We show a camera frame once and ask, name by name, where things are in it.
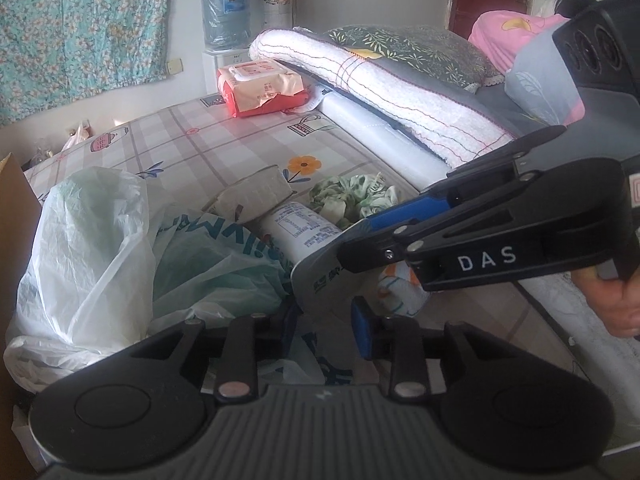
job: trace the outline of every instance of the blue water jug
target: blue water jug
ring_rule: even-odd
[[[208,50],[244,48],[249,43],[249,0],[202,0],[202,27]]]

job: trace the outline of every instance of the floral curtain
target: floral curtain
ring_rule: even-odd
[[[0,0],[0,125],[166,77],[169,0]]]

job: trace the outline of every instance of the human hand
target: human hand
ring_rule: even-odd
[[[628,282],[601,280],[595,267],[575,270],[571,279],[611,335],[640,335],[640,269]]]

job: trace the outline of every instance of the orange flower print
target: orange flower print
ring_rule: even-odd
[[[291,173],[295,173],[292,178],[299,174],[307,176],[322,168],[322,162],[311,155],[295,156],[289,161],[287,168]]]

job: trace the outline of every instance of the teal floral fabric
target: teal floral fabric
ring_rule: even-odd
[[[350,25],[329,30],[327,35],[338,45],[372,50],[470,92],[504,81],[504,76],[478,47],[450,30],[427,25]]]
[[[0,125],[166,77],[169,0],[0,0]]]

